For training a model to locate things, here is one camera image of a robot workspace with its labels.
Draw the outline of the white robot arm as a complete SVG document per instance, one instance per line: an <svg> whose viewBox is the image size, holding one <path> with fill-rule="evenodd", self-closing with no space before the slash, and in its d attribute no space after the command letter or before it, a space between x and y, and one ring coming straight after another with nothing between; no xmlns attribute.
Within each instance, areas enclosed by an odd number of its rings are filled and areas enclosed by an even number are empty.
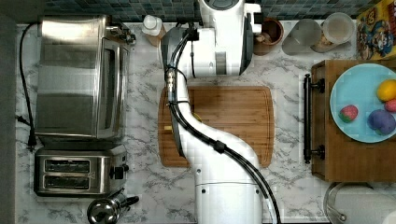
<svg viewBox="0 0 396 224"><path fill-rule="evenodd" d="M246 0L197 2L201 27L176 26L160 46L177 150L194 173L197 223L262 224L258 156L234 135L235 119L198 120L187 86L193 77L239 76L248 68L256 31L253 15L260 7Z"/></svg>

